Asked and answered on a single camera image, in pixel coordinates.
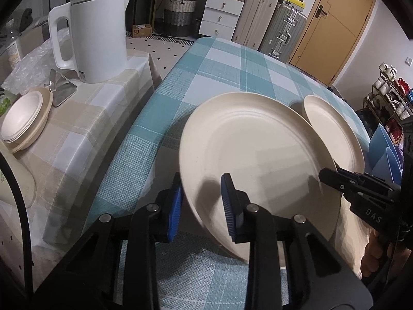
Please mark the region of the right hand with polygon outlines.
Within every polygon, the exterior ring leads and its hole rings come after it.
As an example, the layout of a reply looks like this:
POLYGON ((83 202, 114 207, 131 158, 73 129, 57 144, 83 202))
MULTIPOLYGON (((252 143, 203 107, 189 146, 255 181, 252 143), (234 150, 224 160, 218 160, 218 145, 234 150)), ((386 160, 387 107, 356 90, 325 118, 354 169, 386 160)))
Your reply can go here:
MULTIPOLYGON (((379 232, 372 230, 369 242, 365 247, 364 256, 361 260, 362 277, 368 277, 379 268, 379 259, 383 256, 383 247, 378 242, 379 232)), ((390 278, 396 276, 405 264, 405 257, 409 257, 409 251, 395 251, 393 256, 393 266, 390 270, 390 278)))

